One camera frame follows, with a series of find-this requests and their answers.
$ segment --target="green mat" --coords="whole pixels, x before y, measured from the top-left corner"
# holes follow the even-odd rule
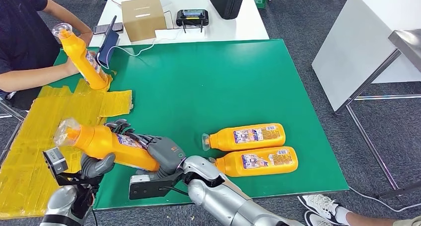
[[[137,53],[146,47],[125,49]],[[62,52],[57,64],[65,60]],[[283,40],[158,44],[138,58],[116,49],[110,67],[117,72],[110,91],[132,89],[135,107],[129,115],[109,121],[126,118],[136,132],[169,137],[187,155],[225,154],[204,152],[202,133],[281,123],[285,145],[297,153],[298,169],[288,174],[231,178],[250,197],[348,190]],[[74,88],[79,78],[72,76],[52,86]],[[135,171],[116,164],[105,175],[94,208],[190,202],[176,192],[129,201],[129,179]],[[182,183],[177,187],[186,190]]]

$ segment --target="orange bottle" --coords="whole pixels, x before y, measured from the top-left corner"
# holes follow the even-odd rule
[[[215,134],[203,134],[203,150],[238,151],[280,147],[285,143],[285,132],[279,123],[266,123],[236,128],[225,128]]]
[[[85,42],[73,33],[69,24],[57,24],[53,28],[53,34],[60,39],[63,50],[92,89],[103,89],[108,86],[107,74],[86,49]]]
[[[289,173],[298,168],[298,159],[293,148],[276,147],[230,152],[214,164],[222,173],[237,177]]]
[[[103,159],[107,154],[116,155],[116,163],[157,171],[159,163],[138,142],[111,132],[104,125],[80,125],[75,119],[62,121],[54,136],[56,146],[74,146],[88,156]]]

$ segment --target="clear bottle cap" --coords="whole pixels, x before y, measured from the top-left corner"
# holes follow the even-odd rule
[[[57,147],[73,146],[80,134],[80,124],[74,119],[63,120],[54,135],[54,143]]]
[[[53,27],[52,33],[59,39],[66,39],[73,34],[73,28],[70,24],[59,23]]]
[[[209,135],[206,133],[202,134],[202,147],[204,151],[209,151],[209,149],[211,149],[211,142],[209,140]]]
[[[213,158],[213,157],[209,157],[209,158],[208,158],[208,161],[209,161],[210,163],[212,163],[212,164],[215,164],[215,163],[216,163],[216,159],[215,159],[215,158]]]

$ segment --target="smartphone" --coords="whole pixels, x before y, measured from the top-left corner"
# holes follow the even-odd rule
[[[110,26],[109,24],[95,26],[93,28],[93,34],[94,35],[104,34],[107,31],[109,26]],[[123,23],[122,22],[114,23],[113,31],[115,31],[115,32],[123,31]]]

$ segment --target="cardboard box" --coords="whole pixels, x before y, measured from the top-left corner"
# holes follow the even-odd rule
[[[121,9],[131,42],[155,38],[155,30],[167,29],[160,0],[124,1]]]

